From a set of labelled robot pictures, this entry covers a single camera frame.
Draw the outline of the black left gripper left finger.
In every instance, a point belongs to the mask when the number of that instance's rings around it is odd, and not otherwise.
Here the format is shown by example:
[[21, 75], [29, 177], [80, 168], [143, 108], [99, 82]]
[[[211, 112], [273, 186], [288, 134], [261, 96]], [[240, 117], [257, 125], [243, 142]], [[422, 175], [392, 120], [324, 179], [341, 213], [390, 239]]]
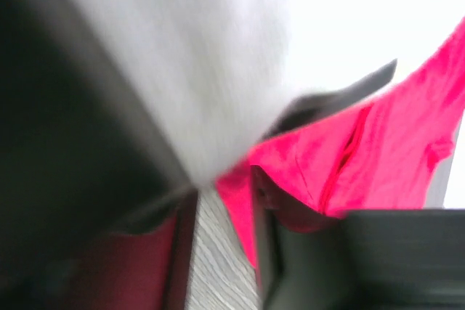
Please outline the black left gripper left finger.
[[83, 262], [84, 309], [183, 309], [198, 194], [154, 232], [109, 236]]

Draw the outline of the magenta pink t shirt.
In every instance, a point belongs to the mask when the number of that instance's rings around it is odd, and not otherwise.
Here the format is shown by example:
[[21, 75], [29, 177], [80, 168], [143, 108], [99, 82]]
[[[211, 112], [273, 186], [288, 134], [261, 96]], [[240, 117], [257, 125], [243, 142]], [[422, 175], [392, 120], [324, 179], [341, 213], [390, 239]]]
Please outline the magenta pink t shirt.
[[384, 96], [255, 146], [217, 182], [256, 263], [252, 169], [318, 213], [421, 208], [464, 111], [464, 26]]

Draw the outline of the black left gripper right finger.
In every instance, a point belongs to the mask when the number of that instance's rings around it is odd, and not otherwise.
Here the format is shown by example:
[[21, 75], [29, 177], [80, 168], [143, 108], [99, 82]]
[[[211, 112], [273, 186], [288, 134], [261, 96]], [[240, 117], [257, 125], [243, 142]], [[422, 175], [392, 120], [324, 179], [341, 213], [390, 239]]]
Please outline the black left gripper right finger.
[[256, 279], [263, 309], [345, 309], [349, 274], [338, 219], [324, 216], [253, 166]]

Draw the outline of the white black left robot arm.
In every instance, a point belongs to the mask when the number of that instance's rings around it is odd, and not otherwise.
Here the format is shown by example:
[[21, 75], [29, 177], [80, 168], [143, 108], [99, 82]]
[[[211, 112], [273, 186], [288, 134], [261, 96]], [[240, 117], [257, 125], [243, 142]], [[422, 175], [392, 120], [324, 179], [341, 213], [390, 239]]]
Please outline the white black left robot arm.
[[1, 307], [183, 309], [199, 191], [365, 95], [303, 0], [1, 0]]

